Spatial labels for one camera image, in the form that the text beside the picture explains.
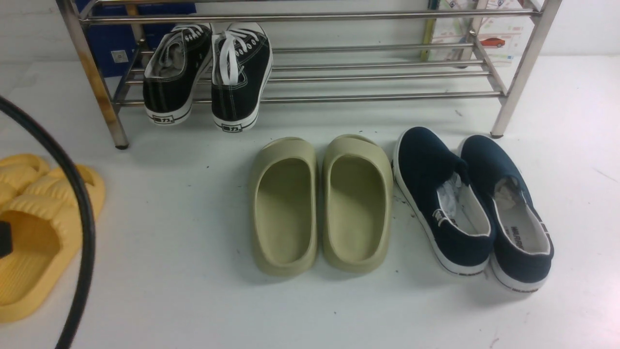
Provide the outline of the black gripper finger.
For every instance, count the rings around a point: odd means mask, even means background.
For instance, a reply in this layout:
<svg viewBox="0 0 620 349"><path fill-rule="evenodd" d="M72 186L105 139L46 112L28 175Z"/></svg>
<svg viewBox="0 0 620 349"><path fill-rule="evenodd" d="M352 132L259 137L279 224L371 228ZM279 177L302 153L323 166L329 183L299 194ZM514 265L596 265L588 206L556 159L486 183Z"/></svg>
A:
<svg viewBox="0 0 620 349"><path fill-rule="evenodd" d="M13 230L9 222L0 222L0 258L13 252Z"/></svg>

